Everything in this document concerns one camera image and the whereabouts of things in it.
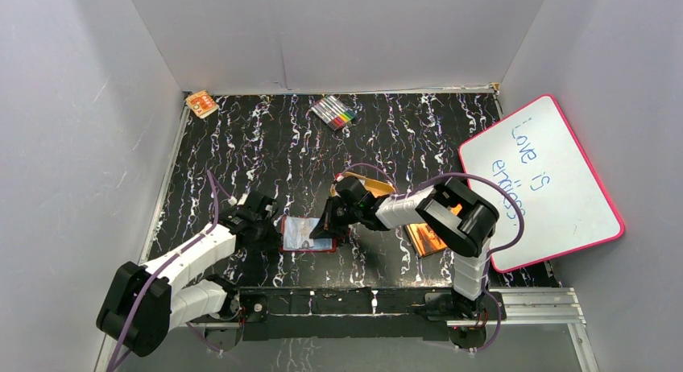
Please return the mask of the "yellow oval tray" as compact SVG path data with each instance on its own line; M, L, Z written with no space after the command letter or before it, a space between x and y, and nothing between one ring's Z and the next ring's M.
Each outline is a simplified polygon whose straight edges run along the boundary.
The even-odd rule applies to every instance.
M331 196L337 195L335 185L346 177L356 177L357 179L359 179L363 186L375 197L384 196L396 192L395 187L392 184L389 184L388 182L381 180L373 180L367 176L362 176L353 172L345 172L342 174L338 174L333 180L332 184L330 185L329 193Z

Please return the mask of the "red leather card holder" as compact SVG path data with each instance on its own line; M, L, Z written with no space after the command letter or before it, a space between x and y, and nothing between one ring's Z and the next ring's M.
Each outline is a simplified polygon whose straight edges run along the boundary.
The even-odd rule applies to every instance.
M333 253L337 246L349 236L350 229L342 230L342 235L327 238L311 238L310 234L319 222L313 217L284 217L281 225L282 253Z

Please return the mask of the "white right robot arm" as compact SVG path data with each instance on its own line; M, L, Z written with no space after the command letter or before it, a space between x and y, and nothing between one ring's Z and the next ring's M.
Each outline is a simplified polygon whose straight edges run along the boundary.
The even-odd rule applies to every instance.
M455 178L440 178L415 192L375 196L358 177L347 176L335 184L335 195L309 237L341 238L358 223L373 231L426 224L453 251L454 310L473 319L486 307L487 251L498 220L490 202Z

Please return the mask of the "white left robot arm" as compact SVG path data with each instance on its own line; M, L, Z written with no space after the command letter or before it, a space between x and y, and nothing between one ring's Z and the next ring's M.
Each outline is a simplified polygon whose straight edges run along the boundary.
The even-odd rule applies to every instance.
M188 241L142 265L126 262L115 272L96 326L134 354L156 350L167 333L202 316L233 320L241 314L238 289L220 275L192 280L240 250L265 252L281 242L273 219L277 201L261 192L229 205Z

